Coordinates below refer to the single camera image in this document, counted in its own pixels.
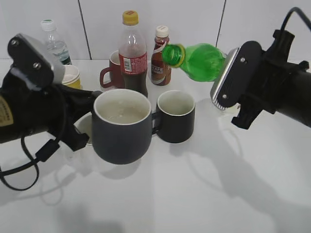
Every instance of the black cable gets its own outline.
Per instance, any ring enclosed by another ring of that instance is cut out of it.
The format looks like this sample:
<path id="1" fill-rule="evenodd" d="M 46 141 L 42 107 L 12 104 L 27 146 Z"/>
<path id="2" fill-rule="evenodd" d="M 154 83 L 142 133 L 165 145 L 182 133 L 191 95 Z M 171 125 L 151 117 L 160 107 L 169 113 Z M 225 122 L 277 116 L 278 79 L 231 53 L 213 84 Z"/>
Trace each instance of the black cable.
<path id="1" fill-rule="evenodd" d="M 59 90 L 59 88 L 57 86 L 52 85 L 53 89 L 56 90 L 56 92 L 59 94 L 60 100 L 62 102 L 62 106 L 63 106 L 63 121 L 62 121 L 62 126 L 61 126 L 61 130 L 58 134 L 58 136 L 55 138 L 54 143 L 59 143 L 59 141 L 61 140 L 61 138 L 63 137 L 63 134 L 65 132 L 65 128 L 66 128 L 66 122 L 67 122 L 67 106 L 66 106 L 66 101 L 64 98 L 63 93 Z M 38 158 L 33 158 L 30 154 L 30 152 L 28 151 L 26 144 L 25 144 L 25 134 L 22 135 L 21 137 L 21 147 L 24 151 L 24 153 L 26 154 L 26 156 L 30 159 L 30 162 L 27 164 L 24 164 L 22 166 L 19 166 L 17 168 L 11 169 L 11 170 L 7 170 L 7 171 L 2 171 L 1 167 L 0 167 L 0 181 L 7 186 L 10 189 L 13 189 L 15 191 L 25 191 L 30 189 L 31 187 L 33 187 L 35 185 L 35 183 L 38 181 L 39 179 L 39 167 L 37 165 L 37 163 L 40 161 Z M 34 182 L 27 188 L 15 188 L 13 186 L 11 186 L 6 180 L 5 180 L 5 176 L 8 175 L 12 175 L 15 173 L 18 173 L 20 171 L 26 170 L 30 167 L 34 166 L 35 170 L 36 170 L 36 178 L 34 180 Z"/>
<path id="2" fill-rule="evenodd" d="M 305 15 L 305 13 L 303 13 L 303 11 L 298 8 L 298 7 L 293 7 L 286 15 L 283 23 L 282 23 L 282 26 L 281 26 L 281 29 L 280 29 L 280 36 L 279 38 L 282 38 L 283 36 L 283 33 L 284 33 L 284 30 L 285 30 L 285 27 L 286 27 L 286 24 L 289 20 L 289 18 L 291 17 L 292 13 L 293 12 L 296 12 L 300 18 L 302 19 L 302 21 L 304 21 L 304 23 L 307 25 L 307 27 L 309 28 L 309 30 L 311 31 L 311 21 L 308 19 L 308 17 Z"/>
<path id="3" fill-rule="evenodd" d="M 26 156 L 30 159 L 30 161 L 34 162 L 35 159 L 31 156 L 29 150 L 28 150 L 27 147 L 26 147 L 26 144 L 25 144 L 25 136 L 26 136 L 26 135 L 23 134 L 22 137 L 20 138 L 21 147 L 22 147 L 24 153 L 26 154 Z M 28 190 L 28 189 L 30 189 L 32 186 L 34 186 L 35 183 L 37 183 L 37 181 L 38 181 L 38 179 L 39 179 L 39 174 L 40 174 L 38 164 L 35 163 L 35 164 L 32 165 L 32 166 L 35 167 L 36 177 L 35 177 L 35 180 L 33 181 L 33 183 L 32 183 L 30 186 L 26 187 L 26 188 L 16 188 L 16 187 L 11 186 L 11 185 L 6 181 L 6 179 L 4 178 L 3 175 L 0 176 L 0 180 L 2 181 L 2 183 L 3 183 L 5 186 L 7 186 L 8 188 L 10 188 L 10 189 L 12 189 L 12 190 L 15 190 L 15 191 L 25 191 L 25 190 Z"/>

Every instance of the brown bottle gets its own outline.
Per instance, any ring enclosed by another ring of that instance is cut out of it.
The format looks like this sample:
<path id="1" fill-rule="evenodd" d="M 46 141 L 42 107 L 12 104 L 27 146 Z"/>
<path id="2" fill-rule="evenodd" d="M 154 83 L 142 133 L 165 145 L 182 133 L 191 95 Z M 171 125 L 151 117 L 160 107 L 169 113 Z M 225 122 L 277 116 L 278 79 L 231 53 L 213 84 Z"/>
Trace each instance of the brown bottle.
<path id="1" fill-rule="evenodd" d="M 157 26 L 155 49 L 151 57 L 151 81 L 158 86 L 165 86 L 171 81 L 171 67 L 162 60 L 162 50 L 169 41 L 169 28 L 163 25 Z"/>

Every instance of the mug handle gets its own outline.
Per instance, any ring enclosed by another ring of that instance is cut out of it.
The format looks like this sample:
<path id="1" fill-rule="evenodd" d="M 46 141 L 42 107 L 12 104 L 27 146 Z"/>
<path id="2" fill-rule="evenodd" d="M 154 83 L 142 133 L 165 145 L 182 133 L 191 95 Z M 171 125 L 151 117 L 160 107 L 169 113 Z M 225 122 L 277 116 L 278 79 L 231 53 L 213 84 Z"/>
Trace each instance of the mug handle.
<path id="1" fill-rule="evenodd" d="M 111 87 L 113 86 L 113 83 L 110 81 L 109 83 L 104 83 L 104 75 L 107 73 L 107 72 L 111 72 L 112 71 L 112 68 L 111 67 L 107 67 L 105 69 L 103 69 L 101 71 L 101 74 L 100 74 L 100 78 L 99 78 L 99 82 L 101 84 L 101 86 L 103 88 L 108 88 L 108 87 Z"/>
<path id="2" fill-rule="evenodd" d="M 161 117 L 161 112 L 160 111 L 152 113 L 152 121 L 157 119 L 157 118 L 159 118 L 159 117 Z M 152 135 L 157 133 L 159 130 L 160 130 L 160 126 L 159 125 L 154 126 L 152 128 Z"/>

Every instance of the yellow cap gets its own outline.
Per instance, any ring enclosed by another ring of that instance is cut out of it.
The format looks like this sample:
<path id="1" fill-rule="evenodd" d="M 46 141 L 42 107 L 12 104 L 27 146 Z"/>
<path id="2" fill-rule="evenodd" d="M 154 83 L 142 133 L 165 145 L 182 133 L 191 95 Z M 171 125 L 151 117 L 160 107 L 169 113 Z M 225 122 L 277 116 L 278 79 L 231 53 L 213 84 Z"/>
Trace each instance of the yellow cap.
<path id="1" fill-rule="evenodd" d="M 122 16 L 123 24 L 129 26 L 138 24 L 138 14 L 136 11 L 124 11 Z"/>

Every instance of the clear plastic bottle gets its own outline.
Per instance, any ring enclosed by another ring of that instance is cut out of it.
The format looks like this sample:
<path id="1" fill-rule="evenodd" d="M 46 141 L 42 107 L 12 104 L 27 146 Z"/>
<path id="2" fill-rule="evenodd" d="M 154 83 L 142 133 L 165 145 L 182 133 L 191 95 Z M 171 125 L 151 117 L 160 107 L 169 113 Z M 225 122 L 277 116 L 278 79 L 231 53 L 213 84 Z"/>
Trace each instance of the clear plastic bottle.
<path id="1" fill-rule="evenodd" d="M 49 52 L 53 53 L 64 65 L 71 65 L 71 59 L 67 45 L 56 31 L 53 20 L 46 19 L 41 22 L 42 30 L 47 33 L 46 46 Z"/>
<path id="2" fill-rule="evenodd" d="M 148 96 L 147 45 L 138 29 L 137 12 L 125 11 L 123 24 L 123 32 L 119 40 L 119 58 L 125 88 Z"/>

